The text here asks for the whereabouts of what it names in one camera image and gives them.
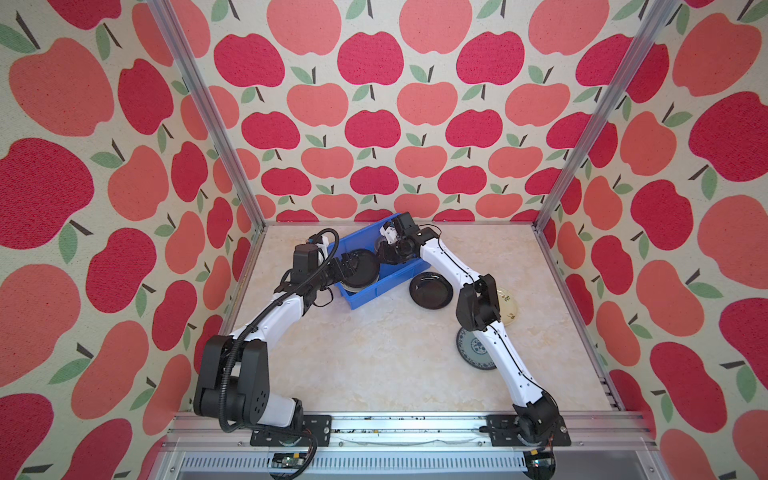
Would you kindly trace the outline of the black round plate front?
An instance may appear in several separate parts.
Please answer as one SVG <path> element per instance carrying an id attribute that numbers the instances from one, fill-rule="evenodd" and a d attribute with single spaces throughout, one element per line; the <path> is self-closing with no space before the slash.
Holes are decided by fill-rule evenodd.
<path id="1" fill-rule="evenodd" d="M 377 255 L 367 249 L 356 249 L 342 255 L 342 263 L 350 272 L 341 285 L 365 287 L 379 280 L 380 261 Z"/>

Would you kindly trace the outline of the white floral round plate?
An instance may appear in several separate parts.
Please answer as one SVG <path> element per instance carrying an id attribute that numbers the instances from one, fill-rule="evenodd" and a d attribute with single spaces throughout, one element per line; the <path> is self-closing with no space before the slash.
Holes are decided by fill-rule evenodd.
<path id="1" fill-rule="evenodd" d="M 347 285 L 343 286 L 343 289 L 347 292 L 348 295 L 356 295 L 360 292 L 372 290 L 373 288 L 374 288 L 374 285 L 369 285 L 365 287 L 353 287 L 353 286 L 347 286 Z"/>

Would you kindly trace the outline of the blue patterned round plate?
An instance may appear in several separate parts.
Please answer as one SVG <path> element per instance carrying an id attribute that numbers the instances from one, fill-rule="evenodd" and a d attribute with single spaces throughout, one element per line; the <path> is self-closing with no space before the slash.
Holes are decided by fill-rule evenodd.
<path id="1" fill-rule="evenodd" d="M 473 332 L 460 328 L 456 336 L 456 347 L 462 359 L 473 368 L 483 371 L 496 369 L 491 356 Z"/>

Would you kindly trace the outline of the cream yellow round plate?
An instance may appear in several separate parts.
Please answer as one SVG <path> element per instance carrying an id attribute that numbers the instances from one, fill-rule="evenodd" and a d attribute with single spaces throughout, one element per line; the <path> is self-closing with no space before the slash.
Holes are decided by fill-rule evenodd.
<path id="1" fill-rule="evenodd" d="M 498 288 L 499 310 L 505 327 L 510 326 L 519 316 L 519 306 L 515 297 L 506 289 Z"/>

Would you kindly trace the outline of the black round plate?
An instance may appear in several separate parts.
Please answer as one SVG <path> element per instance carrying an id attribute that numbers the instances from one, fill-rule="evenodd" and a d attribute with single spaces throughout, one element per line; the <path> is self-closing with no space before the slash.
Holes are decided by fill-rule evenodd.
<path id="1" fill-rule="evenodd" d="M 341 285 L 365 287 L 379 280 L 380 261 L 377 255 L 367 249 L 356 249 L 342 255 L 342 263 L 350 272 Z"/>
<path id="2" fill-rule="evenodd" d="M 411 280 L 409 294 L 418 306 L 439 310 L 450 304 L 454 289 L 443 275 L 436 272 L 422 272 Z"/>

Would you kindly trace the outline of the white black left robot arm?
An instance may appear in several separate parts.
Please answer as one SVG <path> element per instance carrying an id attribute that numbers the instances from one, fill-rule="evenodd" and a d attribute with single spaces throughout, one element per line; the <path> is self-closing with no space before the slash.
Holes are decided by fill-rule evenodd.
<path id="1" fill-rule="evenodd" d="M 311 273 L 307 283 L 295 272 L 283 275 L 270 303 L 251 323 L 229 335 L 215 335 L 204 345 L 193 411 L 218 420 L 225 432 L 301 429 L 301 401 L 271 391 L 269 351 L 315 304 L 317 293 L 342 280 L 349 269 L 332 259 Z"/>

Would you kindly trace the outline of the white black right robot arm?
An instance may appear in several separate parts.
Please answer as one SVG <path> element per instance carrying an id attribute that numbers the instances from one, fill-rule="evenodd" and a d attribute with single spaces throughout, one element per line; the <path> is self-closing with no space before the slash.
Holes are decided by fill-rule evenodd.
<path id="1" fill-rule="evenodd" d="M 485 348 L 507 386 L 517 416 L 513 432 L 528 446 L 548 443 L 562 417 L 556 401 L 534 380 L 507 334 L 494 277 L 478 273 L 457 258 L 429 227 L 405 234 L 388 222 L 380 234 L 376 252 L 381 262 L 400 264 L 420 258 L 450 282 L 460 326 Z"/>

